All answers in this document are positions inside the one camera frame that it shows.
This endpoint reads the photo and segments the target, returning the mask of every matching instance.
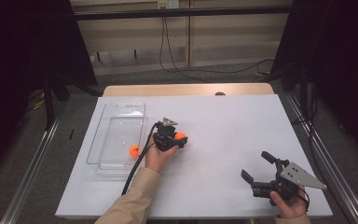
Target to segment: black cable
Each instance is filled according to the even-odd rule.
[[[320,169],[320,167],[319,167],[319,165],[317,163],[316,156],[315,156],[315,153],[314,153],[313,147],[312,147],[312,135],[313,135],[313,131],[314,131],[313,119],[315,118],[316,112],[317,112],[317,110],[313,109],[314,107],[317,107],[317,106],[314,105],[314,104],[317,104],[317,100],[315,98],[317,98],[317,94],[316,94],[315,85],[313,85],[312,93],[311,93],[311,99],[310,99],[310,117],[309,117],[309,120],[307,120],[307,123],[310,126],[310,129],[308,131],[308,141],[309,141],[308,143],[309,143],[309,146],[310,146],[310,154],[311,154],[313,160],[315,161],[315,165],[316,165],[316,168],[318,169],[318,173],[320,175],[322,175],[321,169]]]
[[[177,67],[176,67],[176,64],[173,60],[173,56],[172,56],[172,52],[171,52],[171,43],[170,43],[170,39],[168,38],[168,28],[167,28],[167,19],[165,17],[162,18],[162,37],[161,37],[161,47],[159,49],[159,65],[161,66],[162,70],[166,71],[166,72],[169,72],[169,73],[179,73],[180,75],[182,75],[183,77],[189,77],[189,78],[193,78],[193,79],[196,79],[198,81],[202,81],[202,82],[206,82],[206,83],[211,83],[210,81],[207,81],[207,80],[204,80],[202,78],[197,78],[197,77],[191,77],[191,76],[188,76],[188,75],[185,75],[183,74]],[[167,42],[168,42],[168,49],[170,51],[170,55],[171,55],[171,61],[172,61],[172,64],[173,64],[173,67],[175,68],[176,71],[169,71],[167,69],[164,68],[164,66],[162,65],[162,62],[161,62],[161,52],[162,52],[162,46],[163,46],[163,43],[164,43],[164,33],[165,35],[167,36]]]
[[[304,192],[304,194],[307,196],[307,199],[300,196],[299,194],[297,194],[296,196],[297,196],[297,198],[299,198],[301,201],[303,201],[306,204],[306,211],[308,212],[308,208],[310,207],[310,196],[304,189],[300,189],[300,190]]]
[[[235,74],[235,73],[240,73],[240,72],[244,72],[244,71],[247,71],[253,67],[257,67],[257,73],[258,73],[258,65],[260,65],[261,63],[264,63],[264,62],[273,62],[274,60],[273,59],[265,59],[265,60],[262,60],[258,63],[255,63],[254,65],[252,66],[249,66],[249,67],[246,67],[244,69],[240,69],[240,70],[237,70],[237,71],[214,71],[214,70],[207,70],[207,69],[178,69],[176,64],[174,63],[174,60],[173,60],[173,56],[172,56],[172,51],[171,51],[171,44],[170,44],[170,38],[169,38],[169,35],[168,35],[168,25],[167,25],[167,19],[164,17],[162,18],[162,22],[163,22],[163,27],[162,27],[162,37],[161,37],[161,46],[160,46],[160,49],[159,49],[159,64],[161,66],[161,68],[166,71],[166,72],[169,72],[169,73],[179,73],[181,74],[182,76],[185,76],[185,77],[190,77],[190,76],[187,76],[187,75],[184,75],[182,74],[181,72],[209,72],[209,73],[224,73],[224,74]],[[162,54],[162,47],[163,47],[163,44],[164,44],[164,34],[166,35],[166,38],[167,38],[167,42],[168,42],[168,49],[169,49],[169,52],[170,52],[170,56],[171,56],[171,61],[172,61],[172,64],[173,64],[173,67],[175,68],[175,71],[170,71],[170,70],[167,70],[166,68],[164,68],[164,66],[162,65],[162,61],[161,61],[161,54]],[[190,77],[190,78],[195,78],[197,80],[200,80],[200,81],[204,81],[204,82],[209,82],[210,81],[207,81],[207,80],[204,80],[204,79],[201,79],[201,78],[197,78],[197,77]]]
[[[315,85],[312,86],[312,92],[310,97],[310,105],[307,108],[307,111],[310,112],[310,115],[307,116],[305,114],[301,115],[297,119],[291,121],[291,124],[298,124],[303,122],[310,122],[313,123],[313,118],[316,116],[318,112],[318,97]]]
[[[259,63],[256,64],[256,68],[255,68],[255,78],[251,81],[251,83],[254,83],[254,82],[257,80],[257,78],[258,78],[258,65],[259,65]]]
[[[139,164],[141,163],[142,159],[144,158],[146,152],[148,149],[150,149],[152,145],[150,145],[149,147],[147,145],[149,145],[149,141],[150,141],[150,137],[152,136],[153,130],[156,128],[156,126],[158,125],[158,123],[155,123],[152,127],[152,129],[150,130],[149,135],[147,136],[147,141],[144,147],[144,150],[142,151],[141,155],[138,157],[138,160],[136,161],[136,163],[133,165],[132,170],[129,174],[129,177],[127,178],[126,184],[124,186],[123,192],[121,192],[121,195],[124,195],[127,193],[127,190],[129,188],[130,182],[132,181],[132,177],[135,174],[136,169],[138,168]]]

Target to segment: hand-held gripper device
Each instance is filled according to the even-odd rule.
[[[157,127],[157,132],[153,134],[155,143],[157,148],[160,151],[167,151],[171,147],[179,146],[179,148],[184,147],[184,145],[187,143],[187,137],[184,133],[176,133],[175,128],[173,125],[176,125],[175,121],[172,121],[170,119],[163,118],[162,122],[159,121],[153,125],[153,127],[150,130],[149,135],[147,136],[147,140],[145,143],[144,150],[142,151],[141,155],[138,157],[138,160],[133,165],[132,170],[129,174],[129,177],[127,178],[126,184],[124,185],[124,189],[121,193],[121,195],[124,195],[127,193],[127,189],[130,185],[130,182],[132,180],[133,175],[135,174],[136,169],[138,168],[139,164],[141,163],[141,160],[144,158],[147,150],[152,146],[149,145],[150,137],[153,134],[154,129]]]
[[[241,177],[251,185],[254,197],[269,198],[269,203],[276,205],[269,197],[272,191],[278,192],[281,197],[288,201],[293,197],[300,197],[298,193],[299,186],[308,186],[316,189],[327,189],[327,186],[321,181],[308,174],[297,164],[290,162],[289,160],[282,161],[276,159],[267,151],[261,153],[261,157],[269,161],[269,163],[275,163],[277,173],[275,180],[269,183],[254,182],[254,179],[244,170],[241,171]]]
[[[157,124],[157,132],[154,133],[156,146],[161,151],[166,151],[174,146],[182,148],[187,143],[187,137],[183,133],[176,133],[173,125],[178,123],[163,118],[162,122]]]

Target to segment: human hand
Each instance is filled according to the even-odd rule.
[[[165,165],[170,160],[176,151],[179,149],[179,146],[171,147],[166,151],[160,151],[154,141],[154,136],[150,136],[149,149],[146,152],[145,167],[154,170],[159,173]]]
[[[299,186],[298,195],[303,197],[305,196],[304,186]],[[281,210],[280,218],[295,218],[301,217],[307,212],[307,205],[305,202],[300,200],[298,197],[293,197],[289,202],[285,202],[282,197],[276,192],[272,191],[269,196],[271,200],[275,202],[275,204]]]

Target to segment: beige sleeve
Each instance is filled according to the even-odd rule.
[[[119,197],[96,224],[146,223],[159,184],[159,174],[141,168],[132,180],[127,194]]]
[[[295,217],[290,219],[275,217],[275,222],[277,224],[310,224],[310,218],[307,216],[307,214],[304,214],[301,217]]]

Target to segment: person's arm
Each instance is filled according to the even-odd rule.
[[[298,195],[304,198],[304,187],[300,186],[300,188],[302,190],[298,190]],[[293,197],[289,202],[285,202],[275,191],[272,191],[269,196],[281,210],[281,213],[275,217],[277,224],[310,224],[307,205],[298,197]]]
[[[157,192],[160,175],[178,147],[160,151],[151,136],[150,148],[146,153],[145,168],[141,168],[132,180],[128,192],[97,220],[96,224],[138,224],[146,223],[153,198]]]

